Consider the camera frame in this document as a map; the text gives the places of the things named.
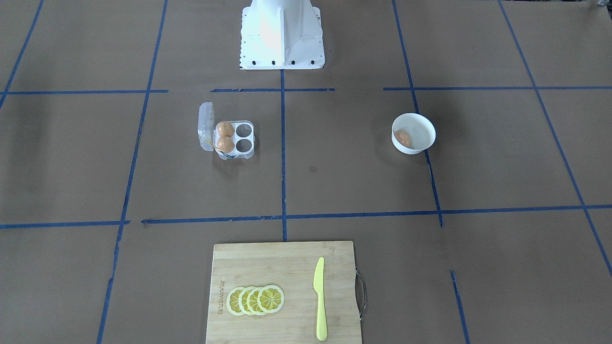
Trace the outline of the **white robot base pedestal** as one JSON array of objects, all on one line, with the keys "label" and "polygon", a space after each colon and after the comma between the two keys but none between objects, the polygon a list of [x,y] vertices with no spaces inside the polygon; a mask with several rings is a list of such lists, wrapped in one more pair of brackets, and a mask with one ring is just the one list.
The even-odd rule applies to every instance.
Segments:
[{"label": "white robot base pedestal", "polygon": [[323,68],[321,12],[309,0],[253,0],[242,9],[239,68]]}]

